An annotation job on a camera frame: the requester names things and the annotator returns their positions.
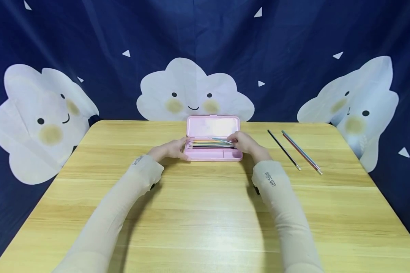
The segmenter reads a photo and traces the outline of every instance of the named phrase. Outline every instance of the navy fabric backdrop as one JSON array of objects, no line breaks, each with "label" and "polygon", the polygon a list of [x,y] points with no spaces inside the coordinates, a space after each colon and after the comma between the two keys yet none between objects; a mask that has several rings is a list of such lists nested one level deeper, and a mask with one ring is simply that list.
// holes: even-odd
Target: navy fabric backdrop
[{"label": "navy fabric backdrop", "polygon": [[[175,58],[231,75],[250,121],[297,122],[326,84],[379,56],[399,103],[370,175],[410,232],[410,0],[0,0],[0,105],[8,67],[52,68],[96,105],[90,124],[145,119],[141,80]],[[21,183],[0,146],[0,255],[51,182]]]}]

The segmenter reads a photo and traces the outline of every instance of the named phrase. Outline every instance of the person's right hand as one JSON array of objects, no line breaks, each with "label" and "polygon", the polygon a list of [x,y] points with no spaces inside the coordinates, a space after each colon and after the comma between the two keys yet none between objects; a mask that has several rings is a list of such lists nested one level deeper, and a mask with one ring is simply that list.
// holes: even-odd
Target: person's right hand
[{"label": "person's right hand", "polygon": [[231,141],[237,149],[242,152],[252,154],[255,150],[260,149],[260,146],[250,135],[237,131],[230,135],[226,140]]},{"label": "person's right hand", "polygon": [[254,159],[255,164],[263,160],[271,160],[269,151],[258,144],[250,135],[237,131],[230,135],[226,140],[231,141],[237,149],[250,154]]}]

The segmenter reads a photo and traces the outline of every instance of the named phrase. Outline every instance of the wood grain surface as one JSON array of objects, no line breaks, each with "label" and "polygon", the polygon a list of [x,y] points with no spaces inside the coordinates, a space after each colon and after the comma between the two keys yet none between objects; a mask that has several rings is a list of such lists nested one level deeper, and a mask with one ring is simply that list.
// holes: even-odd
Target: wood grain surface
[{"label": "wood grain surface", "polygon": [[[0,273],[52,271],[133,159],[184,136],[185,126],[96,123],[4,252]],[[410,273],[410,235],[335,127],[254,122],[241,127],[288,173],[325,272]],[[282,129],[323,176],[282,137]],[[128,214],[109,272],[282,272],[278,234],[252,187],[249,156],[237,163],[165,160],[163,165],[159,184]]]}]

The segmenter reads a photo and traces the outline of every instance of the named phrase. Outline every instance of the pencil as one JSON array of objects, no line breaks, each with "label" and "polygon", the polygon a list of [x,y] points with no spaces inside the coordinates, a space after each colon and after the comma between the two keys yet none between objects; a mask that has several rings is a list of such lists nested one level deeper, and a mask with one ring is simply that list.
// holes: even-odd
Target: pencil
[{"label": "pencil", "polygon": [[315,171],[318,172],[320,175],[323,175],[322,171],[320,170],[320,167],[314,162],[314,160],[312,160],[311,157],[309,157],[309,155],[307,155],[306,152],[304,152],[304,150],[301,147],[299,147],[284,130],[281,130],[281,132],[282,135],[289,141],[289,143],[291,143],[293,147],[295,147],[295,149],[302,155],[302,157],[306,161],[308,161],[308,163],[315,169]]},{"label": "pencil", "polygon": [[275,136],[272,134],[272,132],[270,130],[267,130],[267,132],[269,133],[269,135],[273,138],[273,140],[276,142],[276,144],[278,144],[278,146],[281,148],[281,150],[285,153],[285,155],[292,161],[292,163],[295,165],[295,167],[298,170],[301,170],[301,167],[299,167],[299,165],[296,163],[296,161],[292,158],[291,155],[289,155],[289,153],[284,149],[284,147],[279,143],[279,141],[275,138]]}]

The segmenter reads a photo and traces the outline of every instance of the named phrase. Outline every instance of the beige sleeve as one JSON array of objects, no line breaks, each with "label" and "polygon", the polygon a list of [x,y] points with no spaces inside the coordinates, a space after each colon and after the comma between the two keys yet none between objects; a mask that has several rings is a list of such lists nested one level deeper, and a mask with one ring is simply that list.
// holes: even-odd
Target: beige sleeve
[{"label": "beige sleeve", "polygon": [[164,170],[148,155],[137,158],[91,215],[54,273],[106,273],[118,234],[135,201]]},{"label": "beige sleeve", "polygon": [[307,219],[281,164],[260,161],[252,181],[278,230],[284,272],[323,273]]}]

